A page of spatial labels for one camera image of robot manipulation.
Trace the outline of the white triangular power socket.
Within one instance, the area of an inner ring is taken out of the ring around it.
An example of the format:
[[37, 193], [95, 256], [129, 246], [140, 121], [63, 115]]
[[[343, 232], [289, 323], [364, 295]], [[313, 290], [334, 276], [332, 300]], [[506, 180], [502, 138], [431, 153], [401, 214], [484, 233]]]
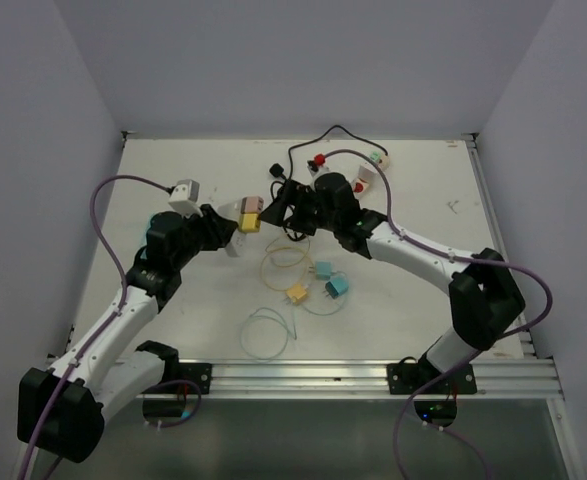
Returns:
[[230, 240], [225, 246], [225, 252], [231, 258], [241, 257], [244, 252], [246, 234], [239, 230], [242, 204], [243, 200], [237, 199], [217, 208], [217, 213], [222, 218], [232, 221], [235, 224]]

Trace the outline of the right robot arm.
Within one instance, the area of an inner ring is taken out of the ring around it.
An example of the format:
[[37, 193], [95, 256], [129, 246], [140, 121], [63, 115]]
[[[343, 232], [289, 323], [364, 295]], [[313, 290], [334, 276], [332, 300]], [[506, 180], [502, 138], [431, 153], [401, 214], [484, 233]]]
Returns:
[[393, 226], [389, 215], [361, 207], [339, 173], [319, 175], [310, 186], [286, 181], [260, 219], [307, 236], [329, 231], [345, 250], [399, 267], [448, 296], [451, 327], [415, 363], [396, 365], [410, 393], [443, 391], [454, 371], [489, 350], [525, 308], [497, 251], [461, 253], [414, 239]]

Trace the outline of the yellow charger plug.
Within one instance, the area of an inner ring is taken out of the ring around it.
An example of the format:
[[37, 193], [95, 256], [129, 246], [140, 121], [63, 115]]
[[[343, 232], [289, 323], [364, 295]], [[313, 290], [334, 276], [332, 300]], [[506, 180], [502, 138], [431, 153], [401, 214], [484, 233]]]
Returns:
[[239, 217], [238, 230], [244, 234], [258, 233], [261, 221], [258, 213], [242, 213]]
[[284, 290], [286, 301], [291, 305], [301, 305], [308, 299], [308, 289], [301, 283], [296, 283]]

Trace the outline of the teal triangular power socket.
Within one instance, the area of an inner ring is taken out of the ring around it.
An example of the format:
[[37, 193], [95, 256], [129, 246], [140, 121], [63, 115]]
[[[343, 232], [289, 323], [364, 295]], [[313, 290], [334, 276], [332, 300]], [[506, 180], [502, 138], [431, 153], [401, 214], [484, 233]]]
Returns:
[[159, 258], [158, 247], [158, 230], [156, 215], [149, 218], [148, 224], [145, 227], [142, 244], [139, 248], [136, 259], [154, 262]]

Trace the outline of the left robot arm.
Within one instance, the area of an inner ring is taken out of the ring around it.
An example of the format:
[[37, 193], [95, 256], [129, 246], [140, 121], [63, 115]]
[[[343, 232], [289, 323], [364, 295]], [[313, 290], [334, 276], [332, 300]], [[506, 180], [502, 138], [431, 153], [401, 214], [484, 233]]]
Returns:
[[48, 369], [21, 379], [17, 437], [74, 463], [88, 458], [107, 423], [137, 395], [166, 393], [181, 379], [176, 349], [146, 341], [129, 360], [118, 360], [136, 335], [179, 289], [181, 271], [197, 254], [223, 249], [239, 253], [242, 203], [209, 204], [185, 217], [154, 215], [146, 243], [136, 253], [125, 286], [81, 340]]

